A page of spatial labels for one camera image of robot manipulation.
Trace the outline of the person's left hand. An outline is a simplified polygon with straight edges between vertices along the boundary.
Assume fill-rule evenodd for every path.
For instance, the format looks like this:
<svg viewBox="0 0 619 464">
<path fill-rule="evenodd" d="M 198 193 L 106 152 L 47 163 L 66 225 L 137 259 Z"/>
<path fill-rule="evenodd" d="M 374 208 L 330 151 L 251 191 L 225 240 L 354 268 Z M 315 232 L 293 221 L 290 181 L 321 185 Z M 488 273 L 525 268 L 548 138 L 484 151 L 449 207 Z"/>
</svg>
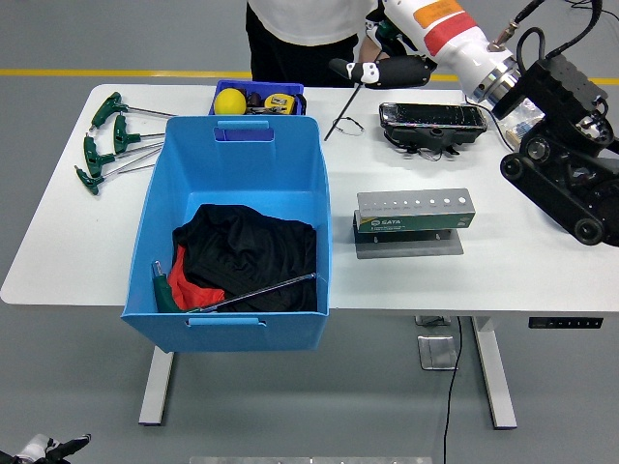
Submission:
<svg viewBox="0 0 619 464">
<path fill-rule="evenodd" d="M 375 62 L 388 57 L 389 55 L 383 52 L 379 45 L 374 43 L 370 38 L 364 37 L 359 48 L 359 62 Z"/>
</svg>

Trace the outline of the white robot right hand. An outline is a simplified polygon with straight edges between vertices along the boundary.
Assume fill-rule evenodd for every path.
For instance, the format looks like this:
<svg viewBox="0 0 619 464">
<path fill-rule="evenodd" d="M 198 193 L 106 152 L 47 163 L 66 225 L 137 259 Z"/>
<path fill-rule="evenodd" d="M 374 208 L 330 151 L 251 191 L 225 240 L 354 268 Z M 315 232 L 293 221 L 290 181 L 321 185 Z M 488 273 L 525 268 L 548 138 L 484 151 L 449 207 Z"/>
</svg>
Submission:
<svg viewBox="0 0 619 464">
<path fill-rule="evenodd" d="M 471 98 L 487 98 L 501 81 L 515 78 L 516 60 L 506 49 L 491 47 L 473 17 L 456 1 L 381 1 L 378 11 L 416 48 L 415 55 L 376 62 L 333 59 L 335 73 L 373 89 L 420 87 L 437 67 L 457 76 Z"/>
</svg>

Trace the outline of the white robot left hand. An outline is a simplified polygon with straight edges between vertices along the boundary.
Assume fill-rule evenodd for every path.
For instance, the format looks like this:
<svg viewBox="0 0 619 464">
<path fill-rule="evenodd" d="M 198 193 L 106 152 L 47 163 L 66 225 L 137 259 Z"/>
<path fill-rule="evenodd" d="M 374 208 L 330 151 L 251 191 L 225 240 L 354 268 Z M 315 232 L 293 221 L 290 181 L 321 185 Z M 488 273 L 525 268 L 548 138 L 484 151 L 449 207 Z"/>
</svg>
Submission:
<svg viewBox="0 0 619 464">
<path fill-rule="evenodd" d="M 15 456 L 16 463 L 68 463 L 67 457 L 85 448 L 91 441 L 83 434 L 66 442 L 43 434 L 35 435 Z"/>
</svg>

